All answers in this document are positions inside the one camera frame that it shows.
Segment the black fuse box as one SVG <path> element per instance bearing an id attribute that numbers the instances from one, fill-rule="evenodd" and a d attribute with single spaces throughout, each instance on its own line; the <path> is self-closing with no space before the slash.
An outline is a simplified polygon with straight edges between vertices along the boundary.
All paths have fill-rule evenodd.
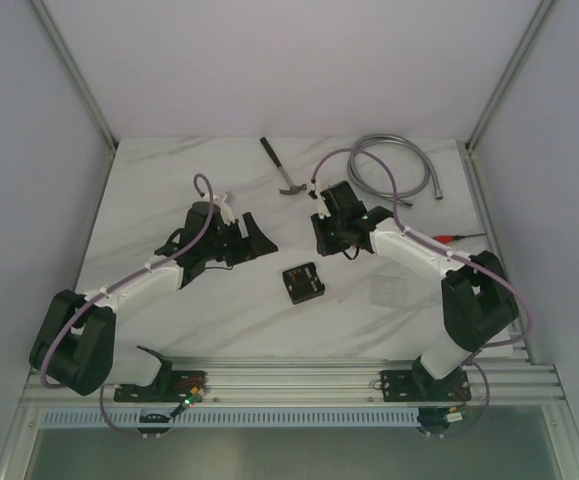
<path id="1" fill-rule="evenodd" d="M 314 262 L 291 267 L 282 272 L 282 280 L 293 305 L 315 299 L 325 293 Z"/>

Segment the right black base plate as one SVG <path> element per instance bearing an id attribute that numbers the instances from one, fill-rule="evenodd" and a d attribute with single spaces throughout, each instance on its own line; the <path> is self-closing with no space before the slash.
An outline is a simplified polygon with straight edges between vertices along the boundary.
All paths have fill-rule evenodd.
<path id="1" fill-rule="evenodd" d="M 461 368 L 440 380 L 431 377 L 424 369 L 383 370 L 379 380 L 385 402 L 466 402 L 472 399 L 467 374 Z"/>

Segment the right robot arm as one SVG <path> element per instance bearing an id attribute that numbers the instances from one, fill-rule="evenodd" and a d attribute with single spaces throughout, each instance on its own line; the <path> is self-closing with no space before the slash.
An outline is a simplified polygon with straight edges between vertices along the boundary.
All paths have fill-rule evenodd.
<path id="1" fill-rule="evenodd" d="M 345 254 L 350 248 L 394 260 L 441 291 L 443 331 L 415 360 L 413 390 L 433 399 L 447 377 L 475 357 L 519 315 L 499 259 L 484 250 L 469 255 L 420 234 L 384 208 L 367 209 L 346 181 L 309 196 L 317 202 L 311 216 L 317 252 Z"/>

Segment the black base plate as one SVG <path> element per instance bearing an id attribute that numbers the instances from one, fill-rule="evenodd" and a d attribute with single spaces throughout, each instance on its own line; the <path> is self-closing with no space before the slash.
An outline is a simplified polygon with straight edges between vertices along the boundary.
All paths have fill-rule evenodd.
<path id="1" fill-rule="evenodd" d="M 118 403 L 179 403 L 199 393 L 206 384 L 201 370 L 172 371 L 158 375 L 148 386 L 120 385 L 114 393 Z"/>
<path id="2" fill-rule="evenodd" d="M 472 399 L 467 374 L 461 368 L 440 380 L 431 377 L 424 369 L 383 370 L 379 380 L 385 402 L 466 402 Z"/>

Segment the red handled screwdriver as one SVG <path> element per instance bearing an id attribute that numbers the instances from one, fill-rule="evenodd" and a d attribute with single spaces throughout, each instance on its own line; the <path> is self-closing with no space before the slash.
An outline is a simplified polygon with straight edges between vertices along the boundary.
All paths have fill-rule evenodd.
<path id="1" fill-rule="evenodd" d="M 484 237 L 485 233 L 475 233 L 475 234 L 455 234 L 455 235 L 437 235 L 433 236 L 432 239 L 438 243 L 448 245 L 453 242 L 457 242 L 469 238 Z"/>

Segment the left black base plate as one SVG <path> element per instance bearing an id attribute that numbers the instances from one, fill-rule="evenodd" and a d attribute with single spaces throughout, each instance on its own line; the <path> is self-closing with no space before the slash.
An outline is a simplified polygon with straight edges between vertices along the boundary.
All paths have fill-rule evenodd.
<path id="1" fill-rule="evenodd" d="M 148 386 L 120 385 L 114 393 L 118 403 L 179 403 L 199 393 L 206 384 L 201 370 L 172 371 L 158 375 Z"/>

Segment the aluminium mounting rail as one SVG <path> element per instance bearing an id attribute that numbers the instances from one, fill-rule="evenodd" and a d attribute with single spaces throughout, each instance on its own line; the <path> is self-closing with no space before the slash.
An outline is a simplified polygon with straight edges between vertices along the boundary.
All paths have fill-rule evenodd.
<path id="1" fill-rule="evenodd" d="M 526 352 L 512 358 L 484 358 L 479 374 L 467 366 L 473 400 L 490 385 L 494 406 L 563 405 L 566 403 L 556 367 L 535 365 Z M 367 406 L 382 402 L 372 387 L 382 370 L 408 369 L 408 361 L 372 359 L 217 359 L 174 360 L 176 370 L 206 373 L 208 394 L 204 404 L 217 406 Z"/>

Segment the clear plastic fuse box cover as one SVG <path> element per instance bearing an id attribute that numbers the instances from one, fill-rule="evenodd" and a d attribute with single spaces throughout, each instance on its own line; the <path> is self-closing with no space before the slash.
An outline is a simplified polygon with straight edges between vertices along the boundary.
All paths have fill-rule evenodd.
<path id="1" fill-rule="evenodd" d="M 400 277 L 372 275 L 368 298 L 372 305 L 398 308 L 407 304 L 407 283 Z"/>

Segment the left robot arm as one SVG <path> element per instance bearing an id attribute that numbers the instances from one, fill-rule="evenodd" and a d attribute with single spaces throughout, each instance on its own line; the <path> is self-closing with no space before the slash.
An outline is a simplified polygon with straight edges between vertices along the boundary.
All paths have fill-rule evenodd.
<path id="1" fill-rule="evenodd" d="M 226 205 L 198 201 L 144 267 L 85 294 L 65 289 L 51 300 L 29 354 L 48 388 L 86 396 L 104 385 L 136 385 L 151 402 L 173 390 L 171 367 L 147 347 L 119 344 L 116 328 L 201 275 L 209 262 L 234 267 L 277 252 L 251 213 L 236 219 Z"/>

